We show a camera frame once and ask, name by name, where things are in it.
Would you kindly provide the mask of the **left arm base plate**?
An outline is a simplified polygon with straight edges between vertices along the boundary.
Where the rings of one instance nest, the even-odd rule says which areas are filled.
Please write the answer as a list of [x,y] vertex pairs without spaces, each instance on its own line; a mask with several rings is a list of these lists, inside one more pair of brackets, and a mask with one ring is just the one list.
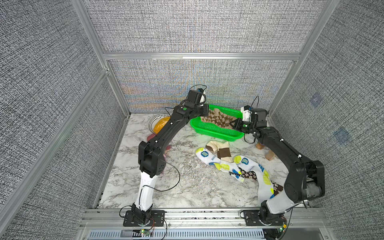
[[154,211],[150,213],[138,213],[128,210],[125,213],[124,227],[163,227],[165,222],[165,211]]

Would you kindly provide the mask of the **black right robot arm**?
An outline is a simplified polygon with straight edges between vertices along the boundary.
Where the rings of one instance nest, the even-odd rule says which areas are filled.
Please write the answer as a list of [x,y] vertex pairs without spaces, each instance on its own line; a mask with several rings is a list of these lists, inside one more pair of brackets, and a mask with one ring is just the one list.
[[260,222],[271,225],[288,210],[304,200],[323,197],[325,188],[325,167],[320,161],[312,161],[291,146],[274,127],[267,126],[265,109],[244,106],[242,118],[230,122],[230,126],[269,148],[289,170],[284,189],[276,197],[261,203]]

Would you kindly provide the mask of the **brown argyle sock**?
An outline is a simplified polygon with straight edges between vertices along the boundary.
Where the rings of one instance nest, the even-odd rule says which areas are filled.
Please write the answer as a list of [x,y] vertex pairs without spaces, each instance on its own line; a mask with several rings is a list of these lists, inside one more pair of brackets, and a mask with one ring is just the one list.
[[233,127],[230,125],[230,122],[237,120],[236,117],[224,114],[219,109],[209,109],[209,114],[207,117],[201,117],[203,123],[214,124],[215,126],[222,129],[232,130]]

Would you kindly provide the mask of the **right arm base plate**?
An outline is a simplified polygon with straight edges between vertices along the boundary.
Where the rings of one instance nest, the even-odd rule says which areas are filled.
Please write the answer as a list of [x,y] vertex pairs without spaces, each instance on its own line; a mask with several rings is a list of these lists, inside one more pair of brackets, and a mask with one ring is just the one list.
[[260,220],[259,210],[242,210],[239,216],[245,221],[247,227],[256,226],[280,226],[282,227],[287,223],[287,220],[282,217],[272,220],[270,224],[265,224]]

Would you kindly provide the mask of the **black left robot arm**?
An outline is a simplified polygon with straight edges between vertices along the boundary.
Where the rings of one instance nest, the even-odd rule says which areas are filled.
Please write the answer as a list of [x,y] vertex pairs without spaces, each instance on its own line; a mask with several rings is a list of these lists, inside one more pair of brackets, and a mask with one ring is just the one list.
[[140,224],[146,225],[152,217],[153,193],[157,178],[167,165],[164,156],[167,146],[190,120],[208,116],[209,105],[206,104],[205,89],[190,89],[187,97],[173,108],[164,127],[148,142],[139,144],[141,182],[138,197],[132,204],[132,213]]

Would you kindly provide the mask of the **cream brown block sock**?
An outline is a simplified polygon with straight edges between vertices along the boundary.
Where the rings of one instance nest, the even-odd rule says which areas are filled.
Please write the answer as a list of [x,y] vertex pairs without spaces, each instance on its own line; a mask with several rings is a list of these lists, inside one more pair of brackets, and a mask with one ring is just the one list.
[[229,142],[210,141],[206,144],[206,149],[225,162],[233,163]]

